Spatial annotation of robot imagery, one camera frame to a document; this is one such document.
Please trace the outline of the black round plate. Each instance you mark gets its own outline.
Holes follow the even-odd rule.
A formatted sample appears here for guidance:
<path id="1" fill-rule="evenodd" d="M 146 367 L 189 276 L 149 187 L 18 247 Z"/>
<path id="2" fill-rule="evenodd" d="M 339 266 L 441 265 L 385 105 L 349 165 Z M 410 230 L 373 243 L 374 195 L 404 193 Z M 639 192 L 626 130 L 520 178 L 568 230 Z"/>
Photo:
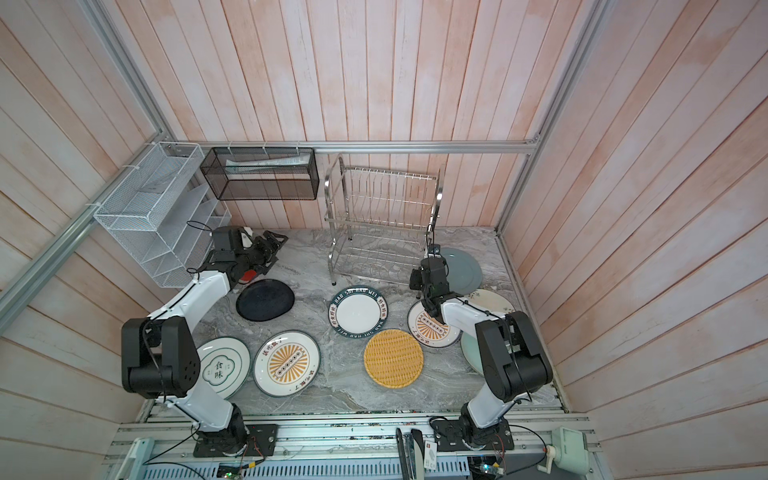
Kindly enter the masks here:
<path id="1" fill-rule="evenodd" d="M 295 303 L 293 290 L 284 282 L 263 279 L 247 286 L 236 300 L 236 311 L 251 322 L 273 320 L 289 312 Z"/>

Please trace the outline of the steel two-tier dish rack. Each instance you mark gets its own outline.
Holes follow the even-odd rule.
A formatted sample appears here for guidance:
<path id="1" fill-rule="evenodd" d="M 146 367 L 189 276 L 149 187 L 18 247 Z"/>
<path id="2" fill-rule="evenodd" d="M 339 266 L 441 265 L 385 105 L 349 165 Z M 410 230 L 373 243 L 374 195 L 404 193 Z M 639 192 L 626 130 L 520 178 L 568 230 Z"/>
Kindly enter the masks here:
<path id="1" fill-rule="evenodd" d="M 350 165 L 339 155 L 323 187 L 331 282 L 351 276 L 408 284 L 434 242 L 441 177 Z"/>

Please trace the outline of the green rim white plate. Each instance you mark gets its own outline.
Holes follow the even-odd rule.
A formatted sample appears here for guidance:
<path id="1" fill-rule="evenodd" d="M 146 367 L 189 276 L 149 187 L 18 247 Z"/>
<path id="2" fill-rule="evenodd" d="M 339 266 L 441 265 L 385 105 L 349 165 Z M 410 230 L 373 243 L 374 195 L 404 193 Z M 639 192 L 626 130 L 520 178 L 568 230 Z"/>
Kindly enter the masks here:
<path id="1" fill-rule="evenodd" d="M 354 285 L 332 297 L 327 316 L 338 334 L 350 339 L 367 338 L 383 328 L 389 316 L 389 305 L 373 287 Z"/>

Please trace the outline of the large orange sunburst plate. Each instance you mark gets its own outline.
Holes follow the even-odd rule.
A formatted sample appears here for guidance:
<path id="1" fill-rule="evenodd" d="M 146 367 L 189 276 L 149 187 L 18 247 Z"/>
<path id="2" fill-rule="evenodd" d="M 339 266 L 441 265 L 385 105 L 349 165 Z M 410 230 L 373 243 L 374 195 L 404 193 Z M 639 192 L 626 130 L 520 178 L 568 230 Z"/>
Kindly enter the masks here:
<path id="1" fill-rule="evenodd" d="M 252 361 L 257 388 L 271 397 L 298 394 L 315 379 L 321 363 L 316 340 L 309 334 L 288 330 L 265 341 Z"/>

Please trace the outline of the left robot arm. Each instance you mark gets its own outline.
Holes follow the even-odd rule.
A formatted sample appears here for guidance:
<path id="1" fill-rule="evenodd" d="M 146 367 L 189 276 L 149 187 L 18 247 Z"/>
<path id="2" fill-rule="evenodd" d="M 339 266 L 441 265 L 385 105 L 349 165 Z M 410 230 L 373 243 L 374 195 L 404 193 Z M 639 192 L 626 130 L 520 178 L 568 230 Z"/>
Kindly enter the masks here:
<path id="1" fill-rule="evenodd" d="M 192 330 L 248 272 L 267 274 L 287 241 L 269 230 L 260 235 L 244 227 L 213 230 L 212 248 L 200 266 L 189 270 L 190 283 L 158 310 L 122 326 L 124 390 L 181 412 L 202 444 L 225 456 L 245 451 L 248 429 L 239 407 L 200 378 Z"/>

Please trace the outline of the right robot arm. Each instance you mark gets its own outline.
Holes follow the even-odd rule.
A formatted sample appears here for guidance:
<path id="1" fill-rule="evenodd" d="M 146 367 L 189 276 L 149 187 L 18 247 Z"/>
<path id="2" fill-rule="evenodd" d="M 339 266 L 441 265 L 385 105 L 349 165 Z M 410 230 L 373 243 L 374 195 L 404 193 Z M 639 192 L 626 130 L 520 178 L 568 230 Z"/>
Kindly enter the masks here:
<path id="1" fill-rule="evenodd" d="M 506 413 L 517 401 L 553 381 L 554 372 L 529 316 L 492 312 L 452 291 L 447 261 L 429 255 L 411 273 L 425 312 L 476 339 L 485 384 L 454 422 L 462 441 L 479 448 L 504 435 Z"/>

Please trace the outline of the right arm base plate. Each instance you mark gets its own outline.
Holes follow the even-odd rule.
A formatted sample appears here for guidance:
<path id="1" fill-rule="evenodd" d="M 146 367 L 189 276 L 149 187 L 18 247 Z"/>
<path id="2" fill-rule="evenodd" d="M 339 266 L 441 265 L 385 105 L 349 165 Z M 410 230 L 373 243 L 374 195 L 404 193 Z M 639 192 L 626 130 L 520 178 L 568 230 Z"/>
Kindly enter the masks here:
<path id="1" fill-rule="evenodd" d="M 433 430 L 439 452 L 514 449 L 514 440 L 506 419 L 487 428 L 477 428 L 464 417 L 449 420 L 435 416 L 431 417 L 428 423 Z"/>

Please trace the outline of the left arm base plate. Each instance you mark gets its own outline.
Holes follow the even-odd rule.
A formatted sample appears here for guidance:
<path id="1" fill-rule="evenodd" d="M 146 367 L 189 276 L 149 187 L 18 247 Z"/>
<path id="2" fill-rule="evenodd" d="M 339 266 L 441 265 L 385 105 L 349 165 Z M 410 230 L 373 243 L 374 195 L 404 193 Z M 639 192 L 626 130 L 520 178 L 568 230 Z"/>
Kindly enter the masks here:
<path id="1" fill-rule="evenodd" d="M 198 434 L 194 458 L 256 456 L 274 454 L 279 426 L 277 424 L 246 424 L 235 432 L 201 432 Z"/>

